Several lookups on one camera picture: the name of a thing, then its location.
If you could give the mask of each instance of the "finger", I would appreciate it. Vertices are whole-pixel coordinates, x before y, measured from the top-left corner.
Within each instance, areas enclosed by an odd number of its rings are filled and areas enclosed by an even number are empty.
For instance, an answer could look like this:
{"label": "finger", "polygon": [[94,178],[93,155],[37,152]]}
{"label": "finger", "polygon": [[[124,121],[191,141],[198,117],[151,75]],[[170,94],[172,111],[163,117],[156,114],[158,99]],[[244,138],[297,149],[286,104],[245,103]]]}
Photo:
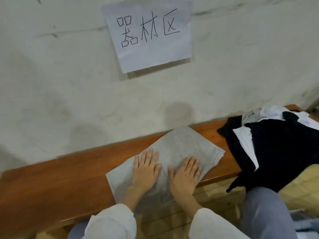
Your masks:
{"label": "finger", "polygon": [[190,157],[186,158],[183,166],[181,167],[181,171],[185,171],[186,170],[186,167],[187,167],[187,165],[189,163],[189,160],[190,160]]}
{"label": "finger", "polygon": [[146,151],[146,150],[142,153],[141,161],[140,161],[140,166],[143,166],[143,165],[144,165],[144,163],[145,163],[146,153],[147,153],[147,151]]}
{"label": "finger", "polygon": [[190,170],[192,169],[194,162],[195,162],[195,157],[191,157],[190,161],[185,169],[186,173],[188,173],[188,174],[190,173]]}
{"label": "finger", "polygon": [[135,156],[134,158],[134,169],[138,168],[138,155]]}
{"label": "finger", "polygon": [[195,175],[195,173],[196,173],[196,170],[197,170],[197,167],[198,167],[198,159],[195,159],[195,162],[194,162],[194,164],[193,164],[193,167],[191,168],[190,173],[189,173],[189,175],[190,175],[191,177],[194,177],[194,175]]}
{"label": "finger", "polygon": [[172,181],[174,178],[174,169],[172,166],[168,167],[168,176],[169,176],[169,180]]}
{"label": "finger", "polygon": [[196,173],[195,173],[195,175],[194,175],[194,179],[195,179],[196,181],[198,181],[198,178],[199,178],[199,176],[200,176],[201,171],[202,171],[202,169],[201,169],[200,167],[198,167],[197,170],[196,170]]}
{"label": "finger", "polygon": [[153,149],[151,148],[147,153],[147,156],[145,159],[145,165],[149,166],[152,155],[153,155]]}
{"label": "finger", "polygon": [[159,152],[156,152],[152,158],[151,166],[155,166],[158,158],[159,158]]}
{"label": "finger", "polygon": [[160,165],[160,164],[156,165],[156,167],[155,167],[154,176],[155,176],[156,180],[157,180],[157,177],[159,176],[161,167],[162,167],[162,165]]}

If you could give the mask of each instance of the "paper sign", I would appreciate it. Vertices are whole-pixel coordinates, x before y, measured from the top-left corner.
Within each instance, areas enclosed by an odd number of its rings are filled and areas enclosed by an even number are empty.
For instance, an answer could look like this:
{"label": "paper sign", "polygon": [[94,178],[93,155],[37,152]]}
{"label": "paper sign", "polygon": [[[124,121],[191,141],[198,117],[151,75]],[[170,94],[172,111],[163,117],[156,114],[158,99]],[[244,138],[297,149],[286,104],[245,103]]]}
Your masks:
{"label": "paper sign", "polygon": [[102,13],[123,73],[186,59],[192,54],[192,0],[128,0]]}

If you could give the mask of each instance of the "sleeve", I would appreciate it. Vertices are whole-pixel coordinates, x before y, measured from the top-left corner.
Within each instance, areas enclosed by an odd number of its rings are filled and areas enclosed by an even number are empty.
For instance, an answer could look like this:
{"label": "sleeve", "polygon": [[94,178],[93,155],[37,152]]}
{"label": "sleeve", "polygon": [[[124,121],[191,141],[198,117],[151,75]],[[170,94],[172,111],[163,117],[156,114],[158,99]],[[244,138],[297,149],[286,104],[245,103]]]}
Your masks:
{"label": "sleeve", "polygon": [[117,204],[91,216],[84,234],[83,239],[134,239],[136,220],[126,205]]}
{"label": "sleeve", "polygon": [[210,209],[202,208],[195,214],[189,230],[189,239],[249,239],[234,225]]}

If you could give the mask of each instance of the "pile of clothes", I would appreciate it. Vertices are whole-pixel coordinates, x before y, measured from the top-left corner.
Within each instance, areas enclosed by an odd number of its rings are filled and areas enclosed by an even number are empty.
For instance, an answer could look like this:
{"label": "pile of clothes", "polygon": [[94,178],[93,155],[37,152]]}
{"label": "pile of clothes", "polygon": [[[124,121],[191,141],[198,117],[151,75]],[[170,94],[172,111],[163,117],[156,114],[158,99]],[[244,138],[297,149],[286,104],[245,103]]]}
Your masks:
{"label": "pile of clothes", "polygon": [[237,186],[279,192],[319,163],[319,123],[306,112],[269,106],[230,117],[217,131],[242,170],[227,192]]}

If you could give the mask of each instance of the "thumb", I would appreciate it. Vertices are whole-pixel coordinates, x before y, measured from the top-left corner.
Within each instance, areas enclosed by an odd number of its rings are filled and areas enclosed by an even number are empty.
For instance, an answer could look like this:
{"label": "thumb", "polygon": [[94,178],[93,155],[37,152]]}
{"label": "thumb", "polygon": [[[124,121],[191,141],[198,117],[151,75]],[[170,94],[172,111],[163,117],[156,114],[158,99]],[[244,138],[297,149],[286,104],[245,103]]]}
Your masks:
{"label": "thumb", "polygon": [[169,180],[172,180],[174,178],[174,169],[172,166],[168,167],[168,176],[169,176]]}
{"label": "thumb", "polygon": [[162,168],[162,165],[160,165],[160,164],[156,165],[156,167],[155,167],[154,175],[155,175],[156,180],[157,180],[157,177],[159,176],[161,168]]}

